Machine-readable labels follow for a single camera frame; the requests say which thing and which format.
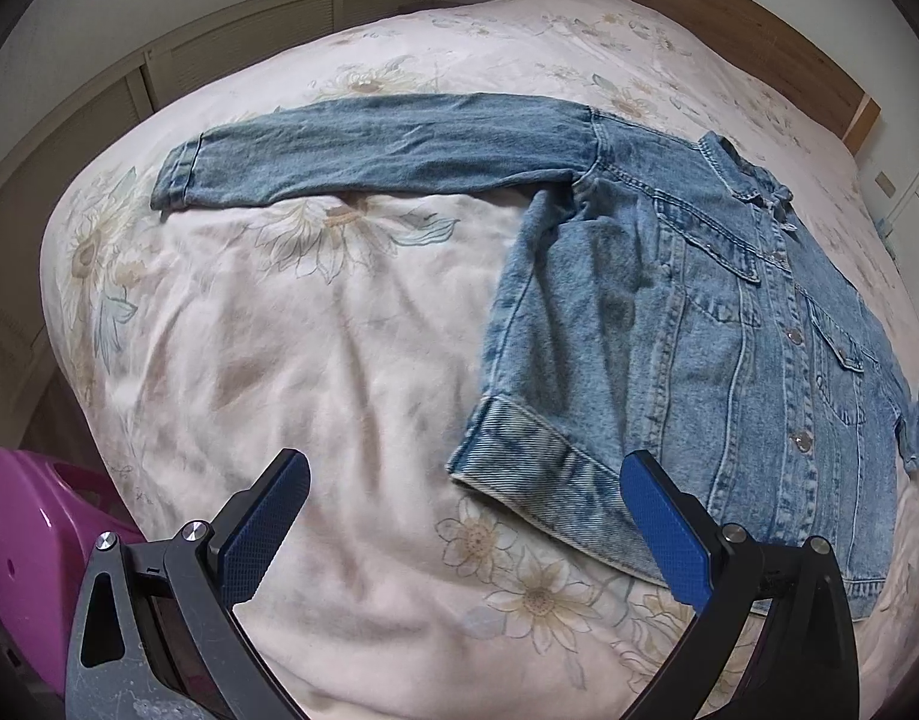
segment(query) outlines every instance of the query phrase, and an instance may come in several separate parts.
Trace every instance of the chest pocket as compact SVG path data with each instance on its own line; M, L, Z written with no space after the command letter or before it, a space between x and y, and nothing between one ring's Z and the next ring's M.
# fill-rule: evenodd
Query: chest pocket
M756 254L716 220L680 200L655 194L653 206L667 239L661 256L674 280L682 280L688 300L717 322L762 324L754 293L760 283ZM677 237L685 245L678 247Z
M863 424L863 383L869 361L864 360L859 344L829 314L812 300L809 305L816 389L840 422L847 426Z

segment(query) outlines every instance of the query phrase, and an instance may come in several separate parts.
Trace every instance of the purple stool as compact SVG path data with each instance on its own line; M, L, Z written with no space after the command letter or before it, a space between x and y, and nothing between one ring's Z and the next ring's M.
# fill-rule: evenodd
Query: purple stool
M145 541L134 525L108 514L117 504L106 476L0 449L0 620L59 695L79 584L97 536L116 531L124 543Z

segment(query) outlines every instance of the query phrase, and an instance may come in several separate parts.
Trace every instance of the jacket sleeve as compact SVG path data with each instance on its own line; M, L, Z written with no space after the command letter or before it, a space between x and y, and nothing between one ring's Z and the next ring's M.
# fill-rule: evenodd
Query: jacket sleeve
M594 165L585 105L525 95L387 95L278 111L170 151L151 207L264 206L336 191L472 194L573 182Z

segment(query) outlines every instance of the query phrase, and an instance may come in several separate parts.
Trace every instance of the bed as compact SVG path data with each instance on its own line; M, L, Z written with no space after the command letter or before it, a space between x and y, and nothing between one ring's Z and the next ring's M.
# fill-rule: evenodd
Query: bed
M851 156L878 109L757 8L496 0L370 23L180 98L60 200L41 259L50 342L146 537L213 517L283 446L310 458L310 501L237 615L312 717L617 717L690 613L443 468L477 400L523 196L323 196L161 220L149 195L164 157L209 127L346 95L549 95L691 140L714 129L789 185L915 387L917 318ZM897 478L887 586L856 627L863 717L919 653L919 471ZM527 603L539 586L555 627ZM706 710L728 700L761 624Z

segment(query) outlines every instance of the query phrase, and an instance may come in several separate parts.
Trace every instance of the wall switch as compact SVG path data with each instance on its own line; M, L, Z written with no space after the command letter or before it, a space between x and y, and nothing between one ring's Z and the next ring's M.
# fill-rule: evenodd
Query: wall switch
M879 184L879 188L885 192L885 196L892 197L896 194L896 187L893 186L893 182L888 179L885 172L880 170L880 175L877 175L874 180Z

